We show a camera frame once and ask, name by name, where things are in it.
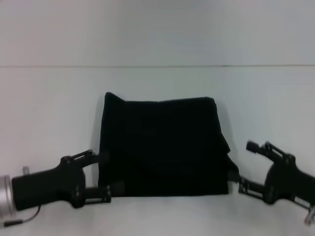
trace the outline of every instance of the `white surface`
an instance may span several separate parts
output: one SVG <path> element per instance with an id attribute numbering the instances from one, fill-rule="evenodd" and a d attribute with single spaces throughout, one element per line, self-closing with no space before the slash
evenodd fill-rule
<path id="1" fill-rule="evenodd" d="M 313 0 L 1 0 L 0 65 L 315 64 Z"/>
<path id="2" fill-rule="evenodd" d="M 99 143 L 103 96 L 126 100 L 215 98 L 230 156 L 263 182 L 271 162 L 245 150 L 248 139 L 273 142 L 315 175 L 315 68 L 0 69 L 0 173 L 56 166 L 63 155 Z M 91 170 L 88 181 L 92 182 Z M 22 213 L 24 217 L 32 211 Z M 44 206 L 39 217 L 2 236 L 296 236 L 314 235 L 307 212 L 273 207 L 237 193 L 190 198 L 122 198 L 74 210 Z"/>

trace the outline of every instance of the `black cloth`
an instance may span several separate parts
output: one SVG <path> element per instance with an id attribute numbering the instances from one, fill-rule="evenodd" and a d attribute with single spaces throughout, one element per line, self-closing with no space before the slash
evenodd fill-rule
<path id="1" fill-rule="evenodd" d="M 106 93 L 99 185 L 113 196 L 227 194 L 227 172 L 238 171 L 219 123 L 214 99 L 124 101 Z"/>

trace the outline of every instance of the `metal cylinder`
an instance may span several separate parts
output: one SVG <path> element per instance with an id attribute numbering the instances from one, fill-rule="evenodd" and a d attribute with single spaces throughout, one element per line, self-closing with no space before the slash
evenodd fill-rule
<path id="1" fill-rule="evenodd" d="M 0 177 L 0 219 L 15 215 L 10 176 Z"/>

